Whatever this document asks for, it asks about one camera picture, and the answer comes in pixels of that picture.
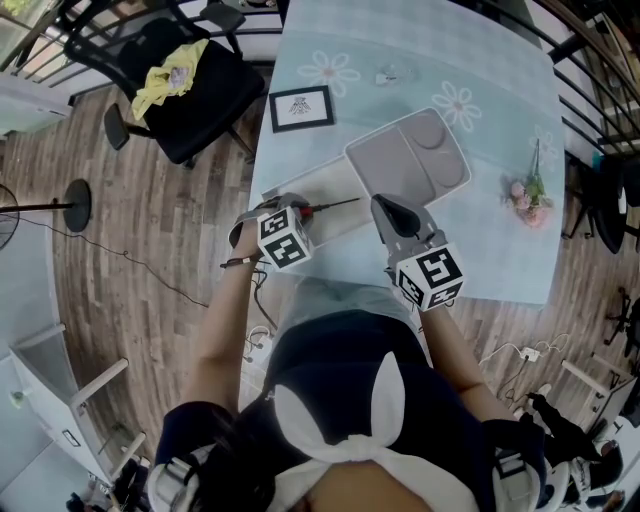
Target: white bow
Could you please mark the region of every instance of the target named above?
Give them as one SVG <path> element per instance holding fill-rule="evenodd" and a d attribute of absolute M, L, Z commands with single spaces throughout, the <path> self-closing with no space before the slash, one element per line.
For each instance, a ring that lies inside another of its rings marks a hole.
<path fill-rule="evenodd" d="M 289 510 L 332 464 L 366 460 L 382 466 L 420 496 L 434 512 L 478 510 L 473 493 L 455 476 L 429 461 L 388 448 L 400 436 L 404 421 L 404 383 L 393 352 L 384 357 L 373 385 L 371 436 L 353 434 L 336 445 L 328 445 L 313 417 L 293 391 L 277 385 L 274 401 L 284 437 L 311 460 L 276 477 L 276 493 L 268 512 Z M 425 432 L 424 442 L 438 440 L 429 439 Z"/>

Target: person's arm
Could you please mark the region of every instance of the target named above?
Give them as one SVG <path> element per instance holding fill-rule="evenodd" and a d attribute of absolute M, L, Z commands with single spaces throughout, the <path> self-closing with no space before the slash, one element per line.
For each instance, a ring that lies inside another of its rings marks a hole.
<path fill-rule="evenodd" d="M 257 223 L 245 222 L 231 258 L 258 250 Z M 255 263 L 225 269 L 200 326 L 194 360 L 181 403 L 211 402 L 237 414 L 240 368 L 247 332 L 251 276 Z"/>
<path fill-rule="evenodd" d="M 478 420 L 514 420 L 487 387 L 471 348 L 446 308 L 420 313 L 434 369 L 451 384 L 465 407 Z"/>

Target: flower pattern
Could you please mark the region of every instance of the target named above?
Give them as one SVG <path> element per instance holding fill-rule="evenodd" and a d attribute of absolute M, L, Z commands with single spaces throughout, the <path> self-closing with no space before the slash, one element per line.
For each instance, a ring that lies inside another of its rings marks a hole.
<path fill-rule="evenodd" d="M 558 150 L 553 146 L 553 135 L 545 132 L 539 125 L 535 126 L 535 136 L 529 138 L 529 145 L 536 148 L 540 141 L 540 165 L 553 171 L 553 164 L 558 158 Z"/>
<path fill-rule="evenodd" d="M 357 82 L 360 80 L 360 72 L 347 68 L 349 56 L 346 53 L 338 53 L 329 60 L 326 53 L 316 50 L 312 55 L 313 64 L 305 64 L 298 68 L 298 74 L 305 78 L 311 78 L 310 86 L 328 85 L 334 96 L 344 98 L 347 94 L 345 82 Z"/>
<path fill-rule="evenodd" d="M 459 91 L 451 84 L 451 82 L 442 82 L 442 94 L 434 94 L 431 96 L 433 101 L 439 107 L 446 109 L 442 115 L 443 119 L 449 126 L 453 126 L 458 121 L 462 128 L 467 132 L 473 131 L 473 120 L 482 117 L 482 111 L 471 104 L 471 91 L 463 87 Z"/>

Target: black shirt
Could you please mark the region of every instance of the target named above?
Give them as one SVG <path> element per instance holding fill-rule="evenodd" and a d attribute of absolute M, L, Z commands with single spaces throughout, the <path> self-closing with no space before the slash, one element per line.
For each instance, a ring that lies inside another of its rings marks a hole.
<path fill-rule="evenodd" d="M 260 446 L 256 456 L 267 461 L 274 477 L 309 460 L 288 444 L 275 418 L 270 392 L 282 384 L 302 400 L 328 444 L 350 434 L 370 436 L 373 384 L 390 351 L 404 382 L 405 413 L 402 432 L 389 448 L 454 475 L 473 492 L 481 511 L 495 510 L 491 475 L 496 440 L 515 440 L 540 465 L 541 429 L 476 420 L 429 367 L 411 329 L 393 318 L 345 311 L 291 328 L 273 351 L 262 394 L 240 413 L 234 428 L 251 433 Z M 232 422 L 226 410 L 211 403 L 180 405 L 165 417 L 156 464 L 213 444 Z"/>

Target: yellow cloth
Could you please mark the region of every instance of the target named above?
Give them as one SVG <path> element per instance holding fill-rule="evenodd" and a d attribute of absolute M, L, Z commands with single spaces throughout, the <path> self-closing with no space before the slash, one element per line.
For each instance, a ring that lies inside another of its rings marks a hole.
<path fill-rule="evenodd" d="M 138 89 L 131 103 L 136 121 L 142 119 L 151 105 L 162 105 L 167 96 L 182 96 L 191 89 L 207 43 L 208 39 L 202 39 L 193 44 L 183 44 L 165 59 L 162 67 L 149 70 L 144 88 Z"/>

